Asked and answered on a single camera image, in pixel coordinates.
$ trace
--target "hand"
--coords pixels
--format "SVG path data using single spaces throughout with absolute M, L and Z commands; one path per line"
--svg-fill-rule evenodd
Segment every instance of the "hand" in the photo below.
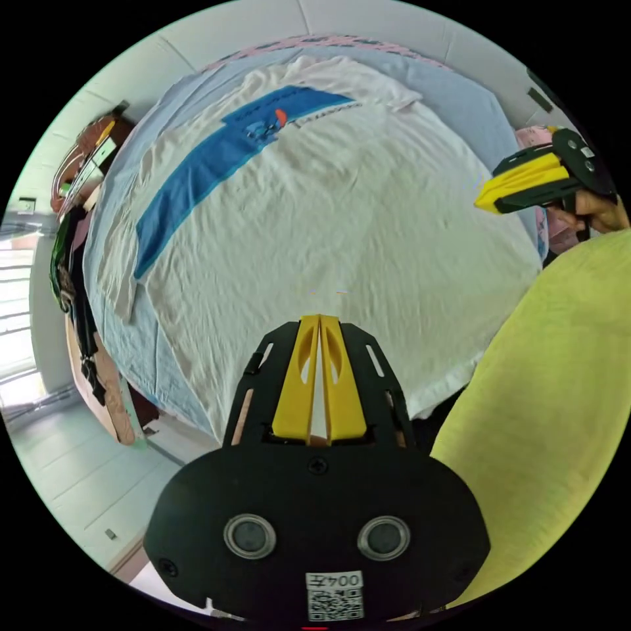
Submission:
M 558 206 L 549 206 L 548 210 L 576 231 L 583 230 L 586 222 L 600 233 L 616 232 L 631 227 L 620 196 L 618 196 L 618 203 L 614 204 L 589 191 L 579 191 L 576 194 L 575 215 Z

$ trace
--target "person's arm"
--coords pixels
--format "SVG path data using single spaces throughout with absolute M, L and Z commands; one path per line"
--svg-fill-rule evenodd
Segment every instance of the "person's arm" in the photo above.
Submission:
M 431 457 L 475 495 L 491 552 L 452 606 L 529 569 L 603 478 L 631 412 L 631 230 L 535 280 L 447 416 Z
M 631 227 L 629 215 L 620 196 L 618 196 L 618 203 L 614 204 L 609 200 L 593 195 L 589 191 L 579 191 L 576 194 L 575 215 L 556 206 L 549 207 L 548 210 L 577 231 L 585 229 L 586 222 L 602 234 Z

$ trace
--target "wall socket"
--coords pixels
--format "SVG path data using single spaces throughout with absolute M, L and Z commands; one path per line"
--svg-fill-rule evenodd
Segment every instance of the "wall socket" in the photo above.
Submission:
M 32 215 L 35 212 L 35 198 L 34 197 L 20 197 L 18 199 L 18 213 L 21 215 Z

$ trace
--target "white t-shirt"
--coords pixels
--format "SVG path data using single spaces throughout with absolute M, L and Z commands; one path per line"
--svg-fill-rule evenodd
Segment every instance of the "white t-shirt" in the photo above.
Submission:
M 273 120 L 268 104 L 252 127 L 252 102 L 271 94 Z M 251 353 L 284 322 L 323 313 L 375 335 L 414 415 L 468 382 L 539 272 L 518 217 L 473 207 L 490 174 L 420 100 L 348 58 L 302 57 L 251 73 L 146 153 L 99 283 L 123 320 L 144 284 L 219 439 Z M 215 133 L 224 144 L 208 144 Z M 261 149 L 217 180 L 249 133 Z

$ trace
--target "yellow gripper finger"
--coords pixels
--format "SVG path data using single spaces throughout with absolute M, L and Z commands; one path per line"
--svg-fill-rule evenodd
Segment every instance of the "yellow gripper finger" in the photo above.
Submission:
M 559 157 L 556 154 L 547 153 L 490 179 L 482 187 L 475 206 L 499 214 L 495 206 L 498 199 L 569 177 Z
M 328 443 L 362 438 L 366 434 L 366 421 L 336 317 L 320 316 L 320 343 Z M 332 364 L 337 372 L 337 382 L 333 380 Z
M 275 436 L 289 440 L 303 440 L 311 436 L 311 416 L 316 387 L 316 358 L 319 315 L 307 315 L 300 327 L 289 360 L 283 389 L 276 407 L 271 429 Z M 302 381 L 302 370 L 309 360 L 307 383 Z

